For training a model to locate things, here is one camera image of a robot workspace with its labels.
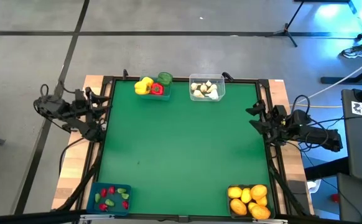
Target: garlic clove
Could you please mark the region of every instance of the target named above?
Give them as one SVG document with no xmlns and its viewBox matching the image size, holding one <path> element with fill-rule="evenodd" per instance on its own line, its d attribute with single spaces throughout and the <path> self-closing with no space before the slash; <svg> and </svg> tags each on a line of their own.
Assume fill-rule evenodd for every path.
<svg viewBox="0 0 362 224">
<path fill-rule="evenodd" d="M 206 96 L 210 97 L 210 99 L 212 99 L 212 100 L 218 100 L 218 93 L 217 93 L 216 89 L 211 91 L 211 93 L 206 94 Z"/>
<path fill-rule="evenodd" d="M 192 83 L 191 84 L 191 90 L 196 90 L 200 84 Z"/>
<path fill-rule="evenodd" d="M 217 89 L 217 85 L 216 84 L 212 84 L 211 87 L 207 90 L 208 93 L 211 93 L 213 90 Z"/>
<path fill-rule="evenodd" d="M 203 83 L 201 86 L 200 86 L 200 91 L 202 93 L 206 92 L 207 91 L 207 86 Z"/>
<path fill-rule="evenodd" d="M 196 97 L 199 97 L 199 98 L 204 98 L 205 96 L 201 93 L 201 91 L 199 90 L 195 90 L 193 92 L 193 95 L 196 96 Z"/>
</svg>

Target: concrete floor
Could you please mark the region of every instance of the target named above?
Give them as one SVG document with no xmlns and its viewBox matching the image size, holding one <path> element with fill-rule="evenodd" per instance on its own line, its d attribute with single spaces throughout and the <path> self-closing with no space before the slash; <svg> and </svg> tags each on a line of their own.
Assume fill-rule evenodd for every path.
<svg viewBox="0 0 362 224">
<path fill-rule="evenodd" d="M 74 30 L 82 0 L 0 0 L 0 30 Z M 88 31 L 279 30 L 298 4 L 292 0 L 95 0 L 82 26 Z M 347 4 L 307 3 L 290 27 L 294 32 L 362 32 Z M 10 212 L 43 119 L 32 102 L 41 84 L 53 90 L 71 37 L 0 36 L 0 215 Z M 292 101 L 327 85 L 322 76 L 346 76 L 362 65 L 338 53 L 351 39 L 295 38 L 294 48 L 283 37 L 79 37 L 67 74 L 68 89 L 81 88 L 85 75 L 156 74 L 178 77 L 191 73 L 229 72 L 235 78 L 285 80 Z M 336 86 L 312 99 L 313 105 L 341 105 L 340 91 L 361 86 Z M 339 109 L 312 109 L 316 120 L 342 116 Z M 337 124 L 343 133 L 343 123 Z M 49 211 L 58 177 L 58 159 L 68 134 L 52 126 L 26 212 Z M 309 156 L 332 161 L 346 156 L 312 150 Z"/>
</svg>

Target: red bell pepper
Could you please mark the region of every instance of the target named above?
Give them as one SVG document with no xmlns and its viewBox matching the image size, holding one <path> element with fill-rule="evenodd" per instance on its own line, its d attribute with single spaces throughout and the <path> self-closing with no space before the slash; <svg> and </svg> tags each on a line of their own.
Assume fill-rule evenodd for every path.
<svg viewBox="0 0 362 224">
<path fill-rule="evenodd" d="M 107 189 L 102 189 L 101 190 L 101 196 L 102 197 L 106 197 L 106 194 L 108 193 L 108 190 Z"/>
<path fill-rule="evenodd" d="M 122 205 L 123 205 L 123 208 L 129 209 L 129 203 L 128 203 L 127 201 L 124 201 L 124 202 L 122 203 Z"/>
<path fill-rule="evenodd" d="M 160 83 L 154 83 L 151 86 L 151 94 L 153 95 L 163 95 L 164 87 Z"/>
<path fill-rule="evenodd" d="M 108 206 L 105 205 L 104 203 L 101 203 L 98 208 L 100 208 L 101 211 L 107 211 L 108 210 Z"/>
<path fill-rule="evenodd" d="M 113 186 L 109 188 L 109 194 L 114 194 L 114 187 Z"/>
</svg>

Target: green mat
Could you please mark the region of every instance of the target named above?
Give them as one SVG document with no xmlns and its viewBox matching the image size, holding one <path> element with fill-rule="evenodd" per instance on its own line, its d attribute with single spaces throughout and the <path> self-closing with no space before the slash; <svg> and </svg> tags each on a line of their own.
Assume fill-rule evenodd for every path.
<svg viewBox="0 0 362 224">
<path fill-rule="evenodd" d="M 262 136 L 245 112 L 255 85 L 227 83 L 221 101 L 198 102 L 187 82 L 173 84 L 169 101 L 144 100 L 134 84 L 116 81 L 99 175 L 131 185 L 130 213 L 229 216 L 229 185 L 270 186 Z"/>
</svg>

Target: person's foot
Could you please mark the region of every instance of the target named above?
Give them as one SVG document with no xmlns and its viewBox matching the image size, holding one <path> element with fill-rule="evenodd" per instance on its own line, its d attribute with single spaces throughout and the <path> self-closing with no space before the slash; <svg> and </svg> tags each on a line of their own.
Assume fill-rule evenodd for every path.
<svg viewBox="0 0 362 224">
<path fill-rule="evenodd" d="M 362 45 L 345 49 L 341 54 L 346 58 L 362 57 Z"/>
</svg>

